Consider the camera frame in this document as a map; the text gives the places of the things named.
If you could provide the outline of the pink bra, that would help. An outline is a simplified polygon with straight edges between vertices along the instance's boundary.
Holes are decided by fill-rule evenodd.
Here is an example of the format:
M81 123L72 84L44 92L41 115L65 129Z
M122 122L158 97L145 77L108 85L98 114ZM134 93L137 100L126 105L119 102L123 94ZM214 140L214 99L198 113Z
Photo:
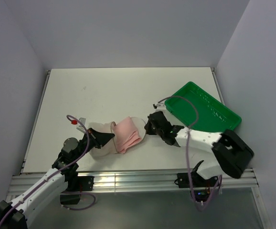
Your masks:
M142 141L131 117L127 117L120 123L112 127L116 137L116 150L118 153L124 154L126 151Z

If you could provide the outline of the round mesh laundry bag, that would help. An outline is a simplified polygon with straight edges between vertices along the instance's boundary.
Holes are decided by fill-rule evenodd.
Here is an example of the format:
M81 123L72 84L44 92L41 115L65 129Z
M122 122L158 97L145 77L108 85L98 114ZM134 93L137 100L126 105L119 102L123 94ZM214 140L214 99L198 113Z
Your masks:
M126 117L119 123L90 123L88 128L99 143L90 150L90 155L98 160L110 154L126 153L144 139L145 125L145 121L138 117Z

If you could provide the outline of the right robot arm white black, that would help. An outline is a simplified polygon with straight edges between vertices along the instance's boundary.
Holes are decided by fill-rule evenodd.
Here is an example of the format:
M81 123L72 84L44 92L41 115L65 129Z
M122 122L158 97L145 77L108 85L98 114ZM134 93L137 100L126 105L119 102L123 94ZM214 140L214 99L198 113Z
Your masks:
M162 111L148 116L146 134L158 135L166 144L176 147L189 146L214 155L207 162L200 160L191 171L194 187L213 187L220 175L241 178L254 157L253 150L233 131L204 132L189 130L181 125L172 125Z

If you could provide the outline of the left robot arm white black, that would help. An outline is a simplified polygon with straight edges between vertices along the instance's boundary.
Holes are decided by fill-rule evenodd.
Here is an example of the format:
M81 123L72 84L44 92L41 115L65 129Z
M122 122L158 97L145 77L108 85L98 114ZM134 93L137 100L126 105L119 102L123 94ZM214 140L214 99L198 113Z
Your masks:
M54 198L78 186L78 160L93 148L101 149L114 136L89 128L81 140L66 139L58 158L40 180L10 202L0 202L0 229L27 229Z

